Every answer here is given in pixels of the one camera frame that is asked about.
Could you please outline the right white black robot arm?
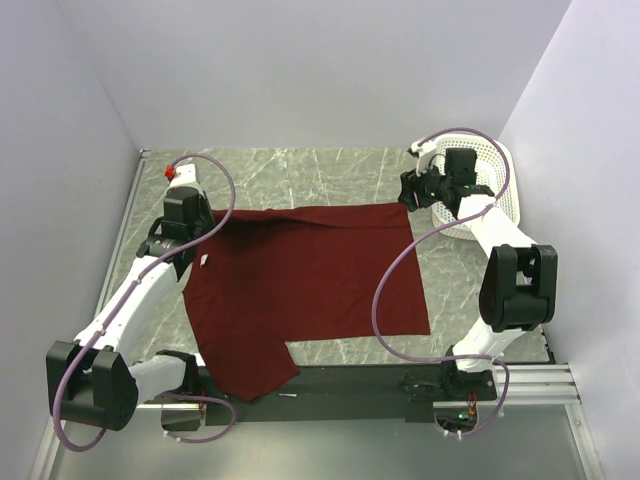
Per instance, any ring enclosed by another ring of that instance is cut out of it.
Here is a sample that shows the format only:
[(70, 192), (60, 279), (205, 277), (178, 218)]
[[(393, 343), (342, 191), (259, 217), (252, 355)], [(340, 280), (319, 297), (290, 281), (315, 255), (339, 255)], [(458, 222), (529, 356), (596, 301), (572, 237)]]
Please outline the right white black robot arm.
[(441, 361), (439, 387), (460, 399), (488, 377), (504, 350), (554, 316), (558, 254), (536, 243), (498, 206), (499, 193), (478, 181), (476, 151), (449, 148), (444, 166), (420, 160), (400, 175), (398, 201), (410, 212), (442, 204), (453, 220), (436, 228), (467, 226), (487, 255), (479, 291), (479, 319)]

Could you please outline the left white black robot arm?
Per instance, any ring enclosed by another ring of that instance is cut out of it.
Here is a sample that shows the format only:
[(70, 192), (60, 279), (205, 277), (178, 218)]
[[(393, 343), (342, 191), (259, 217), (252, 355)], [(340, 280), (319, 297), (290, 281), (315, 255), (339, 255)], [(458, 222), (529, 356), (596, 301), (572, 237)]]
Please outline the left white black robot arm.
[(195, 239), (214, 226), (201, 188), (167, 190), (162, 216), (111, 300), (73, 341), (56, 341), (46, 354), (49, 408), (56, 425), (71, 421), (119, 431), (140, 403), (164, 392), (179, 402), (197, 395), (200, 378), (192, 354), (162, 350), (137, 365), (127, 361), (147, 316), (193, 262)]

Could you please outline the white plastic perforated basket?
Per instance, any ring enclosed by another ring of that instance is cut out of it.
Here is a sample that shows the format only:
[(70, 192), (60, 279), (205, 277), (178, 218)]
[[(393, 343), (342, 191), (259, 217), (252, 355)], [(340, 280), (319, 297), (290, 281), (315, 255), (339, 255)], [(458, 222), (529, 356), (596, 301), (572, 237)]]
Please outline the white plastic perforated basket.
[[(468, 148), (476, 152), (476, 183), (488, 186), (497, 194), (505, 184), (506, 167), (498, 150), (481, 136), (469, 133), (448, 133), (434, 138), (438, 147), (438, 156), (433, 164), (444, 172), (444, 154), (451, 148)], [(497, 200), (497, 206), (515, 223), (520, 223), (520, 206), (518, 198), (515, 168), (509, 149), (495, 141), (506, 155), (509, 165), (509, 182), (506, 192)]]

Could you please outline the dark red t shirt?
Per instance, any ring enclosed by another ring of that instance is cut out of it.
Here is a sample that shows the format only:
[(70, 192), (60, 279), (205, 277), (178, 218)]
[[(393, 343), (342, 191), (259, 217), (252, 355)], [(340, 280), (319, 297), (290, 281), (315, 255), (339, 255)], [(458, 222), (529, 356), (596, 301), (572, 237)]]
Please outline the dark red t shirt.
[(397, 203), (234, 212), (183, 291), (215, 385), (244, 401), (270, 393), (298, 372), (294, 341), (428, 334), (412, 239)]

